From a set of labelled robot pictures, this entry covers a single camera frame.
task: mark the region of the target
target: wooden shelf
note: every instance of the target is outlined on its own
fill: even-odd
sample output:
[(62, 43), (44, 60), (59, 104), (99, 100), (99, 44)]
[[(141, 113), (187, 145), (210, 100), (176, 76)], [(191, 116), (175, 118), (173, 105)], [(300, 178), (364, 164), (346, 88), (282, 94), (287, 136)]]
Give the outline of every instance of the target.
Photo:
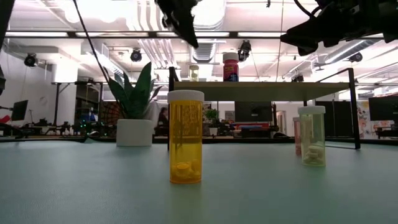
[(206, 101), (304, 101), (348, 89), (348, 83), (175, 82), (175, 90), (198, 90)]

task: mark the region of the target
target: yellow pill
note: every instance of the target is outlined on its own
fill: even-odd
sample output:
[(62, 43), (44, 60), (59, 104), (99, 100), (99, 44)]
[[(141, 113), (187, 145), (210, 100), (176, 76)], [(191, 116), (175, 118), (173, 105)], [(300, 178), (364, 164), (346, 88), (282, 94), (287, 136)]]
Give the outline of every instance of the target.
[(198, 159), (192, 160), (191, 167), (192, 167), (192, 170), (193, 170), (193, 171), (199, 172), (199, 171), (200, 171), (200, 162), (199, 162), (199, 160), (198, 160)]
[(186, 162), (179, 162), (176, 166), (176, 176), (178, 177), (188, 177), (189, 175), (189, 165)]

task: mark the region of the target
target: monitor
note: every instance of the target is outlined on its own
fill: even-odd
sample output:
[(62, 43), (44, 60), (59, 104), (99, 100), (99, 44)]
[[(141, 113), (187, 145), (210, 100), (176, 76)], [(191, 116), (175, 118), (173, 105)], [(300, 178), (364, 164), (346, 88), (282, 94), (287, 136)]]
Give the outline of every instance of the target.
[(235, 102), (235, 122), (272, 121), (272, 103)]
[(371, 121), (398, 120), (398, 96), (369, 98)]
[(25, 114), (27, 109), (27, 100), (14, 103), (12, 108), (12, 121), (23, 121), (25, 120)]

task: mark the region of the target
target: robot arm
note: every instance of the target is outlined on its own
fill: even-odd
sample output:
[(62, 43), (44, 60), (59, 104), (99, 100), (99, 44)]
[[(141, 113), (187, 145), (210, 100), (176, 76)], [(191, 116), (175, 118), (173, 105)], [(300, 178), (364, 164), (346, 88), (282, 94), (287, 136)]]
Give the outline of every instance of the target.
[(198, 48), (199, 44), (193, 28), (191, 10), (200, 0), (155, 0), (163, 12), (163, 26), (176, 33), (192, 47)]
[[(197, 48), (198, 41), (193, 28), (192, 7), (199, 0), (155, 0), (164, 13), (163, 24), (179, 37)], [(398, 37), (398, 2), (396, 0), (316, 0), (318, 7), (308, 12), (309, 20), (287, 30), (280, 37), (282, 42), (298, 47), (301, 56), (308, 55), (323, 42), (332, 47), (342, 40), (353, 40), (367, 35), (383, 33), (388, 43)]]

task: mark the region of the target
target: red pill bottle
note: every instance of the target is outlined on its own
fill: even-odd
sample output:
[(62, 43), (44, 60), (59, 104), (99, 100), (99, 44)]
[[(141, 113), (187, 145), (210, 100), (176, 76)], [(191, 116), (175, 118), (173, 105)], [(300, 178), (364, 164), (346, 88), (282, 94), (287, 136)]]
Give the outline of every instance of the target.
[(224, 53), (224, 82), (239, 81), (239, 55), (237, 53)]

